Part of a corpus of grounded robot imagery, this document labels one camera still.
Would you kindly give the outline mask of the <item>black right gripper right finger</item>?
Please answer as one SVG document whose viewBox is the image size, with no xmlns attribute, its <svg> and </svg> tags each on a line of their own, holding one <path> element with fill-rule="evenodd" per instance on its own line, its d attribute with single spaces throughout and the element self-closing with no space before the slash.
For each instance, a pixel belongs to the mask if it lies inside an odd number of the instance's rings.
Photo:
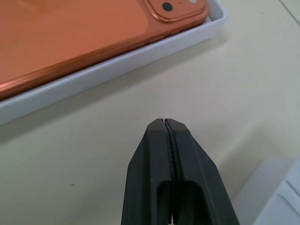
<svg viewBox="0 0 300 225">
<path fill-rule="evenodd" d="M 166 119 L 175 173 L 174 225 L 240 225 L 219 171 L 185 124 Z"/>
</svg>

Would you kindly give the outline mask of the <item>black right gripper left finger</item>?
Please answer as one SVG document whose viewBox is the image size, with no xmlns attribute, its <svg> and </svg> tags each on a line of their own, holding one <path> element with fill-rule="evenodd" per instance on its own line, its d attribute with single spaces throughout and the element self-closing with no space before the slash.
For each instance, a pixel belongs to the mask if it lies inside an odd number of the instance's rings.
<svg viewBox="0 0 300 225">
<path fill-rule="evenodd" d="M 132 156 L 126 177 L 122 225 L 168 225 L 171 169 L 162 119 L 151 122 Z"/>
</svg>

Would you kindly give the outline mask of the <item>white phone box lid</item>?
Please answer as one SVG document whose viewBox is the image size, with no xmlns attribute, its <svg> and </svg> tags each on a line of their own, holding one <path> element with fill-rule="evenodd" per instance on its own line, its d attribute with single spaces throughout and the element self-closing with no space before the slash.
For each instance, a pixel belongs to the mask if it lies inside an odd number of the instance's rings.
<svg viewBox="0 0 300 225">
<path fill-rule="evenodd" d="M 300 158 L 264 160 L 232 205 L 240 225 L 300 225 Z"/>
</svg>

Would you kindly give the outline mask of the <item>white phone box base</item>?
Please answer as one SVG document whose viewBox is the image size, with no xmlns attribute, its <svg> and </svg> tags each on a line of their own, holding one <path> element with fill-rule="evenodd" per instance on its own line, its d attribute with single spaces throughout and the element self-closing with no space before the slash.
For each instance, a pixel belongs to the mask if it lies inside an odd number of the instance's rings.
<svg viewBox="0 0 300 225">
<path fill-rule="evenodd" d="M 214 37 L 228 15 L 222 0 L 208 2 L 202 25 L 1 101 L 0 126 Z"/>
</svg>

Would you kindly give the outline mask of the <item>orange smartphone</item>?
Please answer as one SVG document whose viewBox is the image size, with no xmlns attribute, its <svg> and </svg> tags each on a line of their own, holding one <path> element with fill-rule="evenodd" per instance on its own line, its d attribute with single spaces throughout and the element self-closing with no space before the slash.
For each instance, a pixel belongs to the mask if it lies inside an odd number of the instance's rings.
<svg viewBox="0 0 300 225">
<path fill-rule="evenodd" d="M 0 101 L 196 27 L 208 0 L 0 0 Z"/>
</svg>

